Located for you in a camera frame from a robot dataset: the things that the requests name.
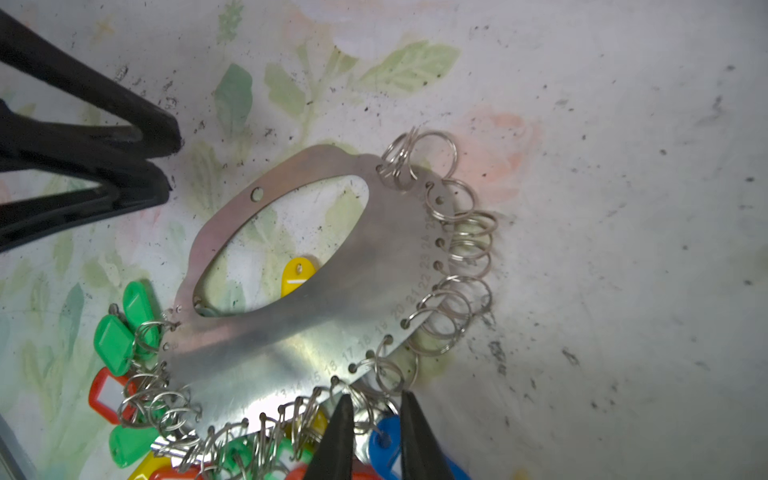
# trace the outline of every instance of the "gray object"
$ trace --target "gray object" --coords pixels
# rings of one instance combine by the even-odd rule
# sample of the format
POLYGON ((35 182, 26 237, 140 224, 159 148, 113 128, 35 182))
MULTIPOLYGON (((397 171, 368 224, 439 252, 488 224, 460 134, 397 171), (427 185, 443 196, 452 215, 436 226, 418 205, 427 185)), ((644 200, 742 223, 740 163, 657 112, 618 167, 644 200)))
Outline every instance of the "gray object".
MULTIPOLYGON (((414 321, 404 329, 401 321, 443 278, 435 268, 447 265, 449 255, 439 245, 451 239, 430 216, 426 196, 446 216, 454 214, 453 202, 434 201, 450 193, 432 172, 413 167, 417 180, 400 191, 377 172, 381 163, 376 155, 355 157, 328 145, 308 148, 253 182, 200 230, 174 304, 172 320, 179 326, 165 333, 160 351, 170 387, 188 387, 193 405, 202 409, 187 425, 204 432, 258 419, 262 412, 277 416, 278 406, 311 395, 332 376, 355 381, 366 371, 351 372, 350 364, 365 359, 384 336, 392 336, 394 349, 419 327, 414 321), (250 313, 221 318, 196 313, 196 285, 244 223, 298 187, 350 174, 367 183, 368 204, 313 277, 250 313)), ((258 429, 252 421, 247 431, 258 429)))

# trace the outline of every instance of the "small hole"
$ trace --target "small hole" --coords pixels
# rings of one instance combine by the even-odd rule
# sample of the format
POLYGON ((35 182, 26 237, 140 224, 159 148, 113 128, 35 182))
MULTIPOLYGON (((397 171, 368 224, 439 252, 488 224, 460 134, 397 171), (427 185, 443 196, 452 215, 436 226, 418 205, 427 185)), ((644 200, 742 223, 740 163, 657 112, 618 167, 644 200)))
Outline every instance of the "small hole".
POLYGON ((261 187, 254 188, 253 191, 250 193, 250 199, 254 202, 261 200, 263 196, 264 196, 264 190, 262 190, 261 187))

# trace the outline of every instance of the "green leaf print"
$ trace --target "green leaf print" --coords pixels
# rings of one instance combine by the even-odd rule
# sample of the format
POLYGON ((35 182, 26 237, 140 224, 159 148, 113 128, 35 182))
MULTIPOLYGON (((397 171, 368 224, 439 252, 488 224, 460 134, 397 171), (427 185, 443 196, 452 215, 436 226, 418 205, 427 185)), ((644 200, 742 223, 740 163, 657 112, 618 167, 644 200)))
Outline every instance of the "green leaf print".
POLYGON ((264 71, 264 84, 270 89, 270 101, 293 118, 306 106, 306 94, 280 65, 270 63, 264 71))
POLYGON ((217 43, 227 43, 237 37, 237 26, 243 21, 241 15, 243 3, 241 0, 233 0, 224 6, 224 13, 219 15, 219 35, 216 36, 217 43))
POLYGON ((346 240, 357 220, 362 215, 363 205, 355 193, 348 187, 339 195, 326 212, 322 237, 319 245, 322 251, 317 256, 322 263, 328 261, 339 246, 346 240))
POLYGON ((50 297, 48 278, 45 272, 40 272, 32 283, 32 291, 29 294, 29 319, 36 329, 43 325, 43 315, 48 310, 50 297))
POLYGON ((216 117, 228 137, 242 131, 245 126, 253 105, 252 84, 250 73, 233 63, 214 91, 216 117))
POLYGON ((16 269, 11 275, 11 281, 8 284, 8 293, 13 295, 19 290, 24 288, 29 281, 29 276, 32 273, 32 264, 29 258, 22 258, 22 260, 16 265, 16 269))
POLYGON ((346 72, 352 70, 355 64, 357 64, 357 58, 350 57, 347 54, 342 55, 341 59, 339 60, 339 74, 345 74, 346 72))
POLYGON ((417 41, 395 50, 384 61, 369 69, 359 86, 372 91, 411 94, 444 77, 460 51, 450 45, 430 45, 417 41))
POLYGON ((71 230, 61 232, 57 236, 56 243, 53 246, 53 257, 56 260, 56 273, 58 273, 59 278, 64 276, 67 268, 69 268, 73 247, 71 230))
POLYGON ((107 272, 104 271, 104 267, 99 264, 96 257, 83 263, 82 273, 85 284, 90 287, 102 288, 110 284, 107 272))
POLYGON ((187 201, 194 213, 208 220, 219 209, 221 199, 221 164, 214 149, 204 141, 192 145, 192 191, 187 201))
POLYGON ((80 283, 76 283, 64 301, 61 313, 58 316, 59 338, 63 342, 65 358, 68 361, 72 357, 74 341, 80 331, 80 318, 83 315, 83 303, 85 298, 80 283))

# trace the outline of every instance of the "key tag label window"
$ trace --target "key tag label window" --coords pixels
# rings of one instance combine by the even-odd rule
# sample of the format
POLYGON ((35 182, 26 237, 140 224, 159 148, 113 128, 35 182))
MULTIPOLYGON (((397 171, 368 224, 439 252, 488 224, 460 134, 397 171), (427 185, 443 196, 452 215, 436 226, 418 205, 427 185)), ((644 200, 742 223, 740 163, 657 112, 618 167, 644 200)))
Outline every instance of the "key tag label window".
MULTIPOLYGON (((112 425, 119 425, 118 408, 123 402, 123 389, 127 383, 127 376, 114 376, 107 367, 102 368, 91 384, 91 391, 88 393, 88 405, 112 425)), ((128 392, 133 395, 136 393, 136 387, 129 386, 128 392)), ((123 418, 130 420, 134 412, 136 409, 133 406, 127 406, 123 410, 123 418)))

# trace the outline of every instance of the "dark stain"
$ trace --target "dark stain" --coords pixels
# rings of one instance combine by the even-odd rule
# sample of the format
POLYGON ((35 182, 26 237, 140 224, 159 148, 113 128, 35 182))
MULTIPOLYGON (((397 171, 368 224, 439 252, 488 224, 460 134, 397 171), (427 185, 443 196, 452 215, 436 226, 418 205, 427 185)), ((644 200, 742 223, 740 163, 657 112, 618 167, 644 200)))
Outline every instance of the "dark stain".
POLYGON ((485 324, 486 327, 488 327, 489 330, 496 331, 496 316, 493 314, 493 312, 488 312, 485 315, 480 317, 480 320, 485 324))
POLYGON ((507 354, 504 353, 501 342, 499 342, 498 340, 490 342, 488 344, 488 348, 491 350, 491 355, 493 355, 496 361, 498 361, 499 363, 507 362, 507 354))
POLYGON ((563 348, 562 352, 563 352, 563 355, 565 355, 565 358, 567 358, 568 361, 571 363, 571 365, 573 366, 581 365, 581 362, 578 361, 578 358, 576 357, 576 355, 574 355, 571 352, 568 352, 568 349, 563 348))

